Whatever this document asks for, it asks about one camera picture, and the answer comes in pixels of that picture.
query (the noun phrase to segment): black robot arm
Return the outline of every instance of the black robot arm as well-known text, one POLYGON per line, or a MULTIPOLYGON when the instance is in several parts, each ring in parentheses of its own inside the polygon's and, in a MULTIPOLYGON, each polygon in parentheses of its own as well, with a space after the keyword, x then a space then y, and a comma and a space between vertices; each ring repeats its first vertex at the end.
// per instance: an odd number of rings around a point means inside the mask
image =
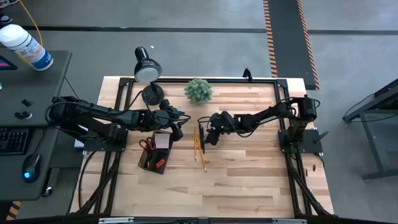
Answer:
POLYGON ((54 98, 53 104, 45 112, 45 117, 49 124, 60 126, 62 131, 83 142, 93 138, 118 141, 121 138, 119 135, 121 129, 149 132, 167 128, 172 128, 174 141, 180 140, 183 137, 181 125, 189 118, 180 119, 184 112, 171 106, 168 100, 163 100, 159 107, 160 110, 154 111, 118 111, 67 96, 54 98), (97 119, 112 123, 104 124, 97 119), (80 126, 94 131, 98 136, 88 135, 88 132, 80 126))
POLYGON ((248 137, 260 124, 277 118, 291 119, 294 123, 288 128, 289 138, 292 141, 302 139, 302 133, 307 124, 317 118, 315 105, 317 100, 311 99, 307 95, 289 99, 286 99, 286 102, 280 101, 275 106, 270 106, 268 109, 256 114, 235 114, 233 117, 227 111, 223 111, 221 114, 213 114, 209 120, 211 128, 207 129, 208 135, 205 143, 215 146, 220 134, 224 133, 237 133, 241 137, 248 137), (295 103, 298 111, 292 107, 295 103))

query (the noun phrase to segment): computer keyboard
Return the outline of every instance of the computer keyboard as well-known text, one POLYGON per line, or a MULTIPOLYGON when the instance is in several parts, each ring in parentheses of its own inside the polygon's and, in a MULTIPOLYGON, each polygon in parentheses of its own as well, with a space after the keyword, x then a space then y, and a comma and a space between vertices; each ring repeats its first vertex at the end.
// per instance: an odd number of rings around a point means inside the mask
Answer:
POLYGON ((0 156, 24 154, 31 132, 30 128, 0 127, 0 156))

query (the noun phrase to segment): blue label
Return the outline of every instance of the blue label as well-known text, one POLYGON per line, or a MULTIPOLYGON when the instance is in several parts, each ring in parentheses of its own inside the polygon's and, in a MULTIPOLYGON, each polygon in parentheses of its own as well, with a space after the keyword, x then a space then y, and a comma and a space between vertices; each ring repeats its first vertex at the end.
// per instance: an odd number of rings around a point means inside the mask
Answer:
POLYGON ((37 62, 32 63, 32 65, 37 69, 42 69, 47 67, 51 63, 51 60, 52 56, 46 51, 44 56, 37 62))

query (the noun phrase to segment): plastic bottle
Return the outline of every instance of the plastic bottle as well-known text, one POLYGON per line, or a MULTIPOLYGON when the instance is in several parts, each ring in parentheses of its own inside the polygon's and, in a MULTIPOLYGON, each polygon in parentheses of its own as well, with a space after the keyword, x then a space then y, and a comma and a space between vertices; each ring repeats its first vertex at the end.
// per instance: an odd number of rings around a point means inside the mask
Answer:
POLYGON ((0 29, 0 42, 18 54, 34 70, 46 70, 54 62, 53 57, 19 25, 10 24, 0 29))

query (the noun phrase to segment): small green plant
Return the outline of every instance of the small green plant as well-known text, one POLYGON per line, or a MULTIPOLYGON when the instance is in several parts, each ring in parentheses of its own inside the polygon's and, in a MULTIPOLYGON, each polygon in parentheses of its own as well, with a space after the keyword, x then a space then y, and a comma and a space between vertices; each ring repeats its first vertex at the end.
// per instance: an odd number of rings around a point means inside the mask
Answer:
POLYGON ((211 100, 211 85, 206 81, 199 78, 191 80, 187 87, 185 87, 185 95, 192 104, 207 103, 211 100))

